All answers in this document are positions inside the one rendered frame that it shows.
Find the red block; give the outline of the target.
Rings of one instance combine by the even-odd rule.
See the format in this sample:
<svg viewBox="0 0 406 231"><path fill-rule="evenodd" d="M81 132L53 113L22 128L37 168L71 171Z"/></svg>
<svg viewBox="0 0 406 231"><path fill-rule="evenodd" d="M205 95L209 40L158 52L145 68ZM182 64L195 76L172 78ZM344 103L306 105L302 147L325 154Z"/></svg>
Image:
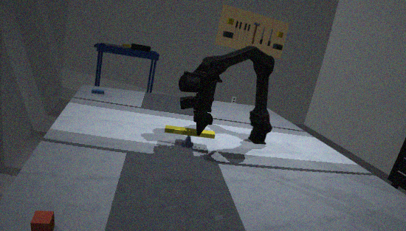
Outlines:
<svg viewBox="0 0 406 231"><path fill-rule="evenodd" d="M52 231L55 225L54 211L36 210L30 222L31 231Z"/></svg>

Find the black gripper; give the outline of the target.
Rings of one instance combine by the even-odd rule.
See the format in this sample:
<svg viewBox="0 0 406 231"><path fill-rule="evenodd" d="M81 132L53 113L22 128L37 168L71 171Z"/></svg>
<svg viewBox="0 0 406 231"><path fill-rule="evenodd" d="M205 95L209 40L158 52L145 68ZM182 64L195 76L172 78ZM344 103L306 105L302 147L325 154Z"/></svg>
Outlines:
<svg viewBox="0 0 406 231"><path fill-rule="evenodd" d="M210 114L214 95L202 94L198 92L198 110L193 111L193 121L196 123L196 135L200 135L207 125L212 125L213 117ZM210 112L210 113L208 113Z"/></svg>

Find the yellow bar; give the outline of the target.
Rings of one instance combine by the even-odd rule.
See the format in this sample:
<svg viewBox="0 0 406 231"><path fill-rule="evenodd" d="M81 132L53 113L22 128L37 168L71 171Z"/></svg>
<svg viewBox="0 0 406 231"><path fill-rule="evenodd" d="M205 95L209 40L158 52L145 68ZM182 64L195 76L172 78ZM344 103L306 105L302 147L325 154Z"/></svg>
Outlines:
<svg viewBox="0 0 406 231"><path fill-rule="evenodd" d="M204 137L204 138L211 138L215 139L215 131L206 131L203 130L200 135L196 135L196 129L194 128L183 128L177 126L166 125L165 126L165 133L169 134L181 134L193 137Z"/></svg>

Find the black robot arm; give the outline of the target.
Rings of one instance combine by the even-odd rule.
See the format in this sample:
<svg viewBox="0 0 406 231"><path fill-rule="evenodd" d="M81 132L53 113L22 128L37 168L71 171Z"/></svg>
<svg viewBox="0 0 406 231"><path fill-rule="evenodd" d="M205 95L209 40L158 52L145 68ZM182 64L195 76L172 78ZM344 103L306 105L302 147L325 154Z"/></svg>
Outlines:
<svg viewBox="0 0 406 231"><path fill-rule="evenodd" d="M255 108L250 112L250 139L255 144L266 144L267 133L272 130L269 112L266 108L269 76L273 71L275 59L255 46L246 46L242 49L223 56L208 56L194 72L186 72L179 79L181 92L200 92L202 94L214 95L217 82L222 83L219 75L227 70L229 66L250 59L257 75ZM181 109L193 108L198 110L198 95L180 97Z"/></svg>

